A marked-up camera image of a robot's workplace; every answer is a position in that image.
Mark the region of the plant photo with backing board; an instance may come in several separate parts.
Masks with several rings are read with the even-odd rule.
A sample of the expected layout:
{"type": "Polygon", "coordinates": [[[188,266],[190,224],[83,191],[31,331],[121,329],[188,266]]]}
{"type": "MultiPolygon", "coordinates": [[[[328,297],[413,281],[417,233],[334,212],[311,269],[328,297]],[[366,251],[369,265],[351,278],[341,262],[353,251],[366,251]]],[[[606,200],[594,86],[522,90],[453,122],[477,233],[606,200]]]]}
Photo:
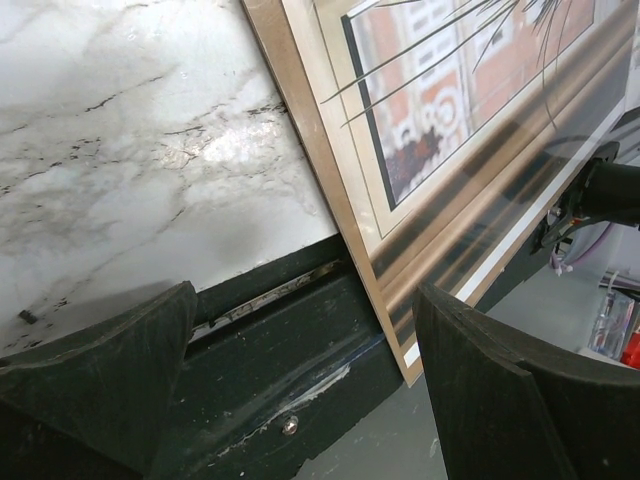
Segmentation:
{"type": "Polygon", "coordinates": [[[624,114],[635,1],[247,1],[407,383],[412,298],[477,303],[624,114]]]}

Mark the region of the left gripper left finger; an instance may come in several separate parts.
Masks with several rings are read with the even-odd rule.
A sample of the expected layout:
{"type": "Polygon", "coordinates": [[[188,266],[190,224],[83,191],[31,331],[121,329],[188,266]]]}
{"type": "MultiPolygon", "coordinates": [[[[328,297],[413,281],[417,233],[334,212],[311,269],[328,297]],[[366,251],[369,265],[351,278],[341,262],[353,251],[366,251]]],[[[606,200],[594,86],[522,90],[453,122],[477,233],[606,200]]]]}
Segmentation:
{"type": "Polygon", "coordinates": [[[149,474],[191,337],[188,281],[1,360],[4,479],[149,474]]]}

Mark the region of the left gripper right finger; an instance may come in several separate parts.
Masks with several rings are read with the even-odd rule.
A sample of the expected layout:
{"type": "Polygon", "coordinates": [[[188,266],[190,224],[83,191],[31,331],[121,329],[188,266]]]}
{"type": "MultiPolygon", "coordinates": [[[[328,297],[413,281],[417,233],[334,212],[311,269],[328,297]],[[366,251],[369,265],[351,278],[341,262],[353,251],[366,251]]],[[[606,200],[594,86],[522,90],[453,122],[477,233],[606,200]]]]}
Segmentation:
{"type": "Polygon", "coordinates": [[[452,479],[635,479],[639,374],[556,347],[425,284],[413,313],[452,479]]]}

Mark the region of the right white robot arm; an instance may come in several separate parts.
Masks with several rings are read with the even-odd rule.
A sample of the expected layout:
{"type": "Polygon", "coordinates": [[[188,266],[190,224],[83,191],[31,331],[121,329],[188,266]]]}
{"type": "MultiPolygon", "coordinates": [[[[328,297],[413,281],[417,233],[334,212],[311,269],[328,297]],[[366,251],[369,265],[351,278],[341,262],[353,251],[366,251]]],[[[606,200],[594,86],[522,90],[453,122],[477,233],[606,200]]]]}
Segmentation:
{"type": "Polygon", "coordinates": [[[616,162],[618,141],[601,145],[559,202],[559,217],[539,237],[539,249],[602,222],[639,228],[639,167],[616,162]]]}

